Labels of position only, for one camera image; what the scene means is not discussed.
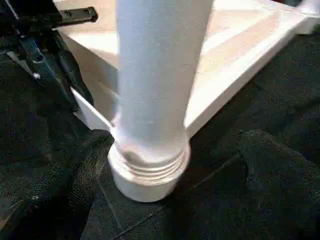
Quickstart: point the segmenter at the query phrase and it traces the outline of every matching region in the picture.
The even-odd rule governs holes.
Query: dark floor
[[[320,124],[304,110],[319,102],[320,36],[297,36],[191,139],[190,165],[170,197],[133,202],[119,193],[106,165],[82,239],[243,238],[246,169],[234,157],[238,134],[263,129],[318,164],[313,136]],[[287,134],[295,123],[308,131]]]

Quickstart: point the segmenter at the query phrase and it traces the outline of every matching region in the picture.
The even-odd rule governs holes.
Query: black fabric
[[[90,131],[1,56],[0,239],[79,239],[112,136]]]
[[[238,150],[248,166],[252,198],[247,237],[319,239],[320,168],[261,130],[244,133]]]

